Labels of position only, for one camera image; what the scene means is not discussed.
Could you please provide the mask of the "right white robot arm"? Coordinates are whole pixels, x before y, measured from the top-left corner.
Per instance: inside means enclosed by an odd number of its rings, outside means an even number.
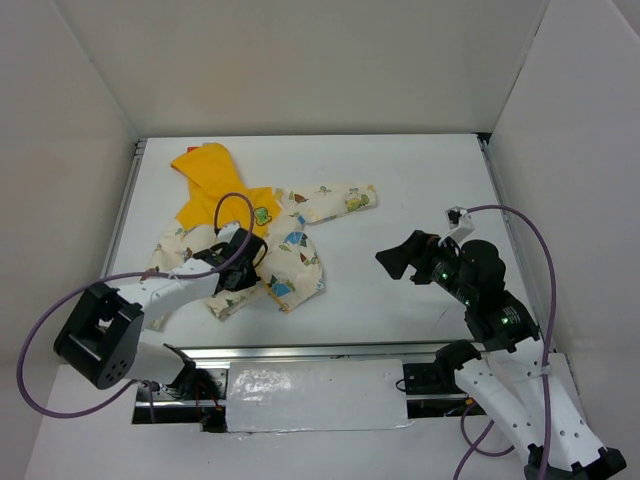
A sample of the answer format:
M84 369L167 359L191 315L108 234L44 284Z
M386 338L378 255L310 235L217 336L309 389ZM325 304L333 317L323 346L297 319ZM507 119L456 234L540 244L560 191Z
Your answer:
M609 479L626 468L622 453L591 431L544 365L539 328L506 289L506 265L492 243L458 245L416 230L375 258L392 279L413 267L414 284L435 283L464 306L472 338L437 351L436 382L479 404L515 448L526 478Z

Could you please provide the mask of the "aluminium front rail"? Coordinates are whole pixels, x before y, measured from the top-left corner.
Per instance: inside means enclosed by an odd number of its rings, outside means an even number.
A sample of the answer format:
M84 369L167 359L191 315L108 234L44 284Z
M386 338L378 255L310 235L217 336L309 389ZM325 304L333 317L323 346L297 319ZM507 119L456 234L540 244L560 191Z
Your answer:
M373 357L417 357L435 354L452 341L383 342L285 346L180 347L198 361L303 361L317 359L357 359Z

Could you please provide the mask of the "white taped cover plate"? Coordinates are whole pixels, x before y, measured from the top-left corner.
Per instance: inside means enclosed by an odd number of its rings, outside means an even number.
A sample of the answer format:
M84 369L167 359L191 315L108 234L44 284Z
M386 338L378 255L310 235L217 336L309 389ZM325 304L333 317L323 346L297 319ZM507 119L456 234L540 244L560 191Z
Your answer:
M405 428L406 397L388 360L235 362L226 424L233 433L374 431Z

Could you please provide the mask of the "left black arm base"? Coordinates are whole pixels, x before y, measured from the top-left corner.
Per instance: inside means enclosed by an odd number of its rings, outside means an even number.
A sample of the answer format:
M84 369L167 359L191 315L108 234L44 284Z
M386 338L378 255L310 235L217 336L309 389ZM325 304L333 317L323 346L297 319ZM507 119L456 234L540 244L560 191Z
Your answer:
M199 368L182 350L169 344L164 344L164 347L176 354L183 363L176 378L165 389L175 399L194 401L196 418L204 430L224 432L226 408L219 403L222 394L214 377L207 370Z

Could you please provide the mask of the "yellow hooded dinosaur print jacket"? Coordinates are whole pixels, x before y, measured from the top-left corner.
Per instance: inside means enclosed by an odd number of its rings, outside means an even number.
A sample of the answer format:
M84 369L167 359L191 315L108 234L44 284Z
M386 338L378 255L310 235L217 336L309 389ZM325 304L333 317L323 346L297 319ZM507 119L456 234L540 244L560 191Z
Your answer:
M324 269L305 227L377 204L374 186L365 184L248 188L231 154L219 143L191 147L171 166L186 178L189 199L157 241L149 270L177 267L216 242L215 227L234 221L241 225L253 221L255 234L266 242L257 285L205 299L220 320L264 296L284 312L316 296L324 288Z

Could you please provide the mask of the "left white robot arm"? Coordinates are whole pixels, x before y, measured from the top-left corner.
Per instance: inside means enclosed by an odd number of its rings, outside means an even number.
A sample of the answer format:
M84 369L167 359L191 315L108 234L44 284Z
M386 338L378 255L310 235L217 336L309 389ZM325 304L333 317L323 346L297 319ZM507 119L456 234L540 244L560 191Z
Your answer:
M181 265L147 279L86 288L54 341L54 352L99 390L121 380L160 384L171 397L189 396L208 375L184 351L140 340L143 329L181 307L220 292L246 290L260 277L266 242L232 223L223 240L191 254Z

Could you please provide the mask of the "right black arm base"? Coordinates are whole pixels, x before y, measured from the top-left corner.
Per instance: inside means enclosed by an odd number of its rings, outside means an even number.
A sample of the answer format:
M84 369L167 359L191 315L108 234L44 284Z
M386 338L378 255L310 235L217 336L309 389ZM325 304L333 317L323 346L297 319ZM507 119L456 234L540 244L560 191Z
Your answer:
M395 386L408 396L462 394L453 373L438 362L405 363L402 367L403 376Z

